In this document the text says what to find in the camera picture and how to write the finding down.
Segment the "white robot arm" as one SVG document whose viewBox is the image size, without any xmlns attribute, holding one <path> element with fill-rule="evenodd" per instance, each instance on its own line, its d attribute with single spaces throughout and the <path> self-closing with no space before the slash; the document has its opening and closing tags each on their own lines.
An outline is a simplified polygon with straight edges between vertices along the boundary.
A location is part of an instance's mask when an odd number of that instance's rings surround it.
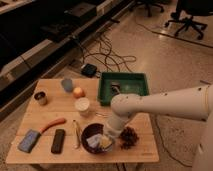
<svg viewBox="0 0 213 171">
<path fill-rule="evenodd" d="M 111 100 L 112 114 L 103 133 L 116 139 L 138 113 L 205 121 L 192 171 L 213 171 L 213 85 L 198 86 L 149 96 L 119 94 Z"/>
</svg>

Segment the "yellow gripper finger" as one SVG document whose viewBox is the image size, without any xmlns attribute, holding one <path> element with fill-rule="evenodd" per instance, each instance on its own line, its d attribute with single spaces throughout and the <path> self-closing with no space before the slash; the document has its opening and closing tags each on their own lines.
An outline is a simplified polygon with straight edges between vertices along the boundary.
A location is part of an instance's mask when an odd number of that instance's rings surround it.
<svg viewBox="0 0 213 171">
<path fill-rule="evenodd" d="M 108 148 L 109 146 L 111 146 L 113 144 L 113 140 L 109 137 L 107 137 L 106 135 L 103 135 L 101 138 L 100 138 L 100 143 L 99 143 L 99 146 L 102 148 L 102 149 L 106 149 Z"/>
</svg>

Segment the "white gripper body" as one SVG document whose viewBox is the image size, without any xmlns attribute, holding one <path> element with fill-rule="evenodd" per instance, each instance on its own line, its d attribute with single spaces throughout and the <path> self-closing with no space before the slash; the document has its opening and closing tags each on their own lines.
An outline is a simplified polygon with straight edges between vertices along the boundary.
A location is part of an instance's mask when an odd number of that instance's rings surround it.
<svg viewBox="0 0 213 171">
<path fill-rule="evenodd" d="M 104 133 L 111 138 L 117 138 L 121 134 L 123 129 L 124 125 L 121 123 L 111 124 L 107 122 L 104 125 Z"/>
</svg>

